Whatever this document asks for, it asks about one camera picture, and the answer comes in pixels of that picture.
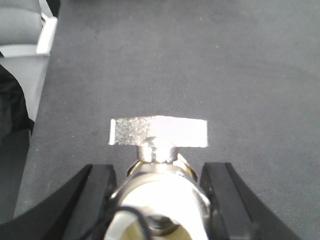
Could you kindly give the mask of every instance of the gray floor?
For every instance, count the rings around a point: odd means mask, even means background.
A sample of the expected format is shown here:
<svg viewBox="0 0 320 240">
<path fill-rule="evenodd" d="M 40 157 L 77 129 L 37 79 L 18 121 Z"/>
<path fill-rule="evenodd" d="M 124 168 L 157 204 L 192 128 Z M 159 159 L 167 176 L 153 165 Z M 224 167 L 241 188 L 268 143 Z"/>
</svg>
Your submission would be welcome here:
<svg viewBox="0 0 320 240">
<path fill-rule="evenodd" d="M 16 215 L 86 163 L 114 164 L 110 118 L 208 120 L 198 173 L 231 161 L 304 240 L 320 239 L 319 0 L 62 1 Z"/>
</svg>

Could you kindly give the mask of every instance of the black cable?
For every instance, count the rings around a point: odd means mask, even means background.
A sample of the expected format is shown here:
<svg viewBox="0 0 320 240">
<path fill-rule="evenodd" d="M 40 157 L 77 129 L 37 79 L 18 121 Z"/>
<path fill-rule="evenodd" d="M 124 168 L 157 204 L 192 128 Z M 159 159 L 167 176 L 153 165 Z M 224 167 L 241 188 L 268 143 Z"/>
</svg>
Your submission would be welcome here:
<svg viewBox="0 0 320 240">
<path fill-rule="evenodd" d="M 113 209 L 107 211 L 101 219 L 96 221 L 96 223 L 92 227 L 90 227 L 77 240 L 86 240 L 86 238 L 89 237 L 96 229 L 101 228 L 101 227 L 105 227 L 106 224 L 109 224 L 112 221 L 112 219 L 115 217 L 115 214 L 117 212 L 121 212 L 121 211 L 130 212 L 130 213 L 136 215 L 137 221 L 143 231 L 144 239 L 145 240 L 153 240 L 145 217 L 142 215 L 142 213 L 139 210 L 137 210 L 136 208 L 133 208 L 131 206 L 119 206 L 119 207 L 116 207 L 116 208 L 113 208 Z"/>
</svg>

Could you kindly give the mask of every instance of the metal valve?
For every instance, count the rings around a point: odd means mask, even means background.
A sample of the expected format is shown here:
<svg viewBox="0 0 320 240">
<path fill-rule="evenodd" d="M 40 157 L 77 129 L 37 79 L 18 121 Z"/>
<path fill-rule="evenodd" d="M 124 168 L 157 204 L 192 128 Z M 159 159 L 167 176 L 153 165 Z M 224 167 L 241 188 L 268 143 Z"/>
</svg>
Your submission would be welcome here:
<svg viewBox="0 0 320 240">
<path fill-rule="evenodd" d="M 210 201 L 179 154 L 181 147 L 208 146 L 207 121 L 172 116 L 111 119 L 109 145 L 116 144 L 137 146 L 137 162 L 111 196 L 116 204 L 140 210 L 156 239 L 208 240 Z M 141 239 L 139 229 L 130 214 L 117 213 L 104 240 Z"/>
<path fill-rule="evenodd" d="M 207 121 L 172 116 L 111 119 L 109 145 L 138 146 L 138 160 L 172 163 L 179 147 L 208 146 Z"/>
</svg>

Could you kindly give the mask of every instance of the silver valve handle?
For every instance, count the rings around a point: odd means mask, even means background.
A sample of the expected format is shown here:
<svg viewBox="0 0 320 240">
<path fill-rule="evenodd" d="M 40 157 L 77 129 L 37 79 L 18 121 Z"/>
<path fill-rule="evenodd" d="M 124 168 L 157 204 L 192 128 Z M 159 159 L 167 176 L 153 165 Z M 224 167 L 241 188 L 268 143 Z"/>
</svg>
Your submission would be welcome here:
<svg viewBox="0 0 320 240">
<path fill-rule="evenodd" d="M 172 116 L 111 119 L 108 144 L 138 146 L 142 162 L 172 163 L 179 147 L 208 146 L 207 121 Z"/>
</svg>

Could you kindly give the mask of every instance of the gray chair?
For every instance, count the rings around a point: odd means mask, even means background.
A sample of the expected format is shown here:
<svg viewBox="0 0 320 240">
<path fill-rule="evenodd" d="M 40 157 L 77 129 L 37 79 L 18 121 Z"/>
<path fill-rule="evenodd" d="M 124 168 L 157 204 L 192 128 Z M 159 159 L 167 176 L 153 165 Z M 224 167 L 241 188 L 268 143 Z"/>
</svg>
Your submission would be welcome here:
<svg viewBox="0 0 320 240">
<path fill-rule="evenodd" d="M 21 85 L 33 121 L 57 22 L 46 0 L 0 0 L 0 64 Z"/>
</svg>

